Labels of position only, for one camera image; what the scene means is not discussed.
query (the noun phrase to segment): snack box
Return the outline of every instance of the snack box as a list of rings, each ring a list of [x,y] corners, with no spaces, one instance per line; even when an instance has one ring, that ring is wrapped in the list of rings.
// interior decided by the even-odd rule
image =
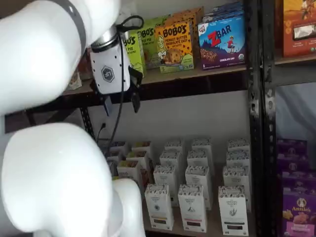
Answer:
[[[315,189],[316,172],[283,171],[282,186],[291,188],[305,187],[308,189]]]
[[[277,171],[281,173],[283,170],[291,171],[309,171],[310,163],[306,156],[286,156],[284,154],[278,154],[276,159]]]
[[[185,163],[182,153],[178,150],[165,150],[160,155],[160,163],[163,166],[174,165],[176,168],[177,179],[179,184],[185,183]]]
[[[123,160],[122,151],[109,152],[106,154],[107,161],[113,161],[118,165]]]
[[[207,231],[207,216],[202,185],[180,185],[179,205],[185,231]]]
[[[277,139],[277,153],[284,155],[307,156],[307,141],[294,139]]]
[[[176,167],[156,165],[154,170],[154,179],[156,184],[167,184],[169,186],[171,205],[179,206],[178,191],[179,183],[176,173]]]
[[[168,185],[148,185],[145,197],[152,228],[171,231],[174,218]]]
[[[313,0],[283,0],[283,55],[316,53],[316,4]]]
[[[213,162],[213,152],[212,152],[212,139],[211,138],[199,138],[193,139],[192,150],[204,149],[207,154],[208,166],[210,167],[210,174],[215,175],[215,167]]]
[[[203,70],[245,63],[244,15],[198,25]]]
[[[130,151],[129,144],[127,142],[113,142],[110,147],[110,152],[122,151],[123,156],[127,156]]]
[[[192,34],[191,20],[155,28],[155,42],[162,73],[194,69]]]
[[[140,162],[144,187],[146,187],[148,183],[154,183],[147,152],[130,152],[126,157],[126,160],[135,160]]]
[[[208,166],[208,157],[205,149],[196,148],[188,152],[188,165],[190,166]]]
[[[249,236],[244,187],[219,186],[218,202],[223,234],[226,236]]]
[[[238,138],[238,139],[228,140],[227,150],[229,152],[234,151],[234,150],[240,150],[240,149],[250,152],[250,143],[247,139]]]
[[[141,33],[130,31],[129,38],[123,40],[131,67],[146,75],[146,63]]]
[[[129,178],[134,180],[140,190],[142,198],[144,197],[144,186],[140,171],[140,162],[131,160],[122,160],[118,164],[118,176],[120,178]]]
[[[132,145],[133,152],[147,152],[149,159],[151,160],[151,168],[154,167],[158,163],[157,160],[154,158],[153,152],[153,143],[150,141],[143,141],[143,142],[135,142]]]
[[[283,188],[282,236],[314,237],[315,189]]]
[[[246,195],[246,208],[251,212],[251,186],[249,169],[246,166],[231,167],[224,166],[223,178],[225,186],[244,186]]]
[[[160,67],[157,45],[155,44],[154,31],[155,27],[162,25],[168,17],[169,15],[145,20],[144,27],[138,30],[138,33],[140,33],[142,37],[144,57],[147,69]]]
[[[213,206],[212,183],[207,166],[188,166],[186,169],[186,181],[188,185],[196,184],[203,186],[204,203],[207,210]]]

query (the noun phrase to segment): purple annie's box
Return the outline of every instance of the purple annie's box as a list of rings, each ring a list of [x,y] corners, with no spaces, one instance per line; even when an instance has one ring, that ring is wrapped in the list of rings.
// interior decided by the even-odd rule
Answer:
[[[278,139],[276,146],[278,154],[307,156],[307,141],[304,140]]]
[[[282,171],[309,171],[310,164],[307,156],[286,156],[284,154],[279,154],[277,156],[277,170],[278,173],[282,173]]]
[[[314,237],[316,191],[283,188],[282,236]]]
[[[316,189],[316,172],[283,171],[283,187]]]

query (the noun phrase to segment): green bobo's box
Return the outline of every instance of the green bobo's box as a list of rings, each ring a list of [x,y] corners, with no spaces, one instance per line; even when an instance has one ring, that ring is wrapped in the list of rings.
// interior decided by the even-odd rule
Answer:
[[[144,27],[138,30],[141,34],[144,48],[144,56],[146,61],[146,68],[153,69],[160,67],[160,60],[157,52],[157,45],[155,44],[155,27],[161,25],[169,15],[145,20]]]
[[[146,75],[146,65],[141,35],[136,31],[129,32],[129,38],[124,40],[125,49],[132,68]]]

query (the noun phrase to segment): bobo's peanut butter chocolate chip box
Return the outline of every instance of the bobo's peanut butter chocolate chip box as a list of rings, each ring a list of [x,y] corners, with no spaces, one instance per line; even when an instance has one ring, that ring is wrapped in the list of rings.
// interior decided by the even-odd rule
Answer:
[[[186,20],[155,28],[155,41],[162,73],[194,68],[192,22]]]

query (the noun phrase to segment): black cable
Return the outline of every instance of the black cable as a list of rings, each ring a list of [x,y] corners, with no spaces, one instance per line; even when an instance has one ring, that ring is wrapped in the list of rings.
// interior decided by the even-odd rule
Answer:
[[[131,19],[140,19],[142,21],[141,26],[125,27],[124,24]],[[112,136],[111,136],[110,141],[108,143],[107,152],[106,152],[107,154],[110,152],[111,144],[113,143],[115,134],[117,132],[117,128],[119,125],[119,119],[120,119],[120,115],[122,113],[122,108],[123,108],[123,101],[124,101],[124,55],[123,55],[123,43],[122,43],[122,38],[121,38],[120,34],[125,33],[126,31],[130,31],[130,30],[139,30],[139,29],[143,28],[143,26],[144,26],[144,19],[138,15],[130,16],[130,17],[126,18],[121,24],[117,25],[118,40],[119,40],[119,46],[120,46],[120,52],[121,52],[122,88],[121,88],[121,92],[120,92],[120,103],[119,103],[119,109],[118,109],[118,117],[117,117],[117,120],[115,122]]]

